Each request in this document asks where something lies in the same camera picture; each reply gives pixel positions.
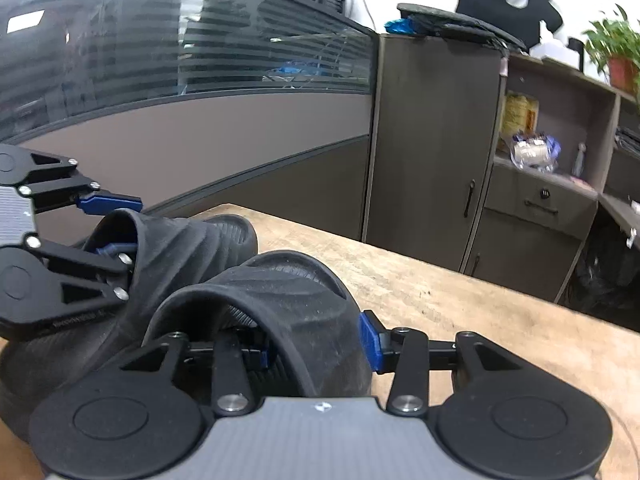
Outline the black slipper white logo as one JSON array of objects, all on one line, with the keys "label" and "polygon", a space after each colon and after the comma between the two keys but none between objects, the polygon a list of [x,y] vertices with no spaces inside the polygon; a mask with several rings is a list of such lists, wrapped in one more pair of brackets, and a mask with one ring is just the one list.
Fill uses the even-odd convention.
[{"label": "black slipper white logo", "polygon": [[152,315],[144,342],[171,332],[206,341],[225,328],[258,328],[276,347],[265,382],[288,378],[281,396],[368,396],[372,370],[360,309],[322,262],[292,250],[264,252],[173,292]]}]

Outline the black cylinder speaker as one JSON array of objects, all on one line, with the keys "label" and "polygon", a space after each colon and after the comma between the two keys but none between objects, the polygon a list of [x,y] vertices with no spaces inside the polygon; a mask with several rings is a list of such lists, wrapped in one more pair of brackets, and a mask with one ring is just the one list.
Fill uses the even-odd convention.
[{"label": "black cylinder speaker", "polygon": [[582,73],[585,67],[585,44],[578,38],[570,37],[567,47],[578,54],[578,70]]}]

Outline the yellow package on shelf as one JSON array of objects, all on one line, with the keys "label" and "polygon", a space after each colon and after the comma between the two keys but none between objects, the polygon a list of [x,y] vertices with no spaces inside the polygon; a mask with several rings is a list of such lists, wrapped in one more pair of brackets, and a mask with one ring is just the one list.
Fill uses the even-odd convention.
[{"label": "yellow package on shelf", "polygon": [[509,141],[514,136],[529,138],[536,133],[539,101],[513,91],[506,92],[503,100],[500,136]]}]

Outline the black plush cushion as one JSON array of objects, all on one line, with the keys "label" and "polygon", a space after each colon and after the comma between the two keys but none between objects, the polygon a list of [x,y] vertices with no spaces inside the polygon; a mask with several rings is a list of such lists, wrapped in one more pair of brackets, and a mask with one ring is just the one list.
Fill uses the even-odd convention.
[{"label": "black plush cushion", "polygon": [[527,0],[514,6],[508,0],[459,0],[456,12],[496,26],[521,40],[528,50],[540,43],[540,23],[555,34],[563,19],[551,0]]}]

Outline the dark wooden cabinet shelf unit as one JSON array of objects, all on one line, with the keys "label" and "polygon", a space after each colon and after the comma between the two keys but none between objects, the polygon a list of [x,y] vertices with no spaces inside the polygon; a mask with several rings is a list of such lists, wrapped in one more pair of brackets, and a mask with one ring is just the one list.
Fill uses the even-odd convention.
[{"label": "dark wooden cabinet shelf unit", "polygon": [[[500,148],[509,96],[535,99],[554,170]],[[616,130],[637,127],[630,96],[577,70],[472,42],[386,35],[364,238],[549,301],[570,280],[600,208],[636,188]]]}]

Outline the green potted plant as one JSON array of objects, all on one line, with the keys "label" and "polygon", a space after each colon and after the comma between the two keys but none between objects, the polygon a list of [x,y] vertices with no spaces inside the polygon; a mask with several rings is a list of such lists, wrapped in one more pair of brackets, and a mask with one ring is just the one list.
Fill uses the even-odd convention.
[{"label": "green potted plant", "polygon": [[612,15],[589,22],[582,33],[590,63],[611,86],[628,94],[639,91],[639,32],[626,10],[616,3]]}]

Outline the glass office partition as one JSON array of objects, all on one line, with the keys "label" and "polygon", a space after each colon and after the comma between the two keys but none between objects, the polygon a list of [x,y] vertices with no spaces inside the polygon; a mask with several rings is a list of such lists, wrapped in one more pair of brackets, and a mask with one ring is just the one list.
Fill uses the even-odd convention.
[{"label": "glass office partition", "polygon": [[1,137],[194,96],[367,96],[377,54],[310,0],[1,0]]}]

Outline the blue white snack bag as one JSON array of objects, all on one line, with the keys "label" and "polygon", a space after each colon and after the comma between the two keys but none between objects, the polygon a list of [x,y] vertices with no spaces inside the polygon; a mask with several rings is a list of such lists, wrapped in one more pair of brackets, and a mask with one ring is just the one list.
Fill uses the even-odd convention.
[{"label": "blue white snack bag", "polygon": [[533,169],[540,172],[555,172],[562,148],[553,136],[516,134],[509,142],[510,159],[518,169]]}]

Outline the black flat seat pad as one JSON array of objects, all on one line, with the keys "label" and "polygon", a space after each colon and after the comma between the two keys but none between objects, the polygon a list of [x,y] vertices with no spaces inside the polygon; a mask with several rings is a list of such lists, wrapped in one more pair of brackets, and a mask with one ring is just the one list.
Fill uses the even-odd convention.
[{"label": "black flat seat pad", "polygon": [[489,44],[515,52],[528,51],[521,39],[478,18],[414,3],[398,3],[397,10],[408,35]]}]

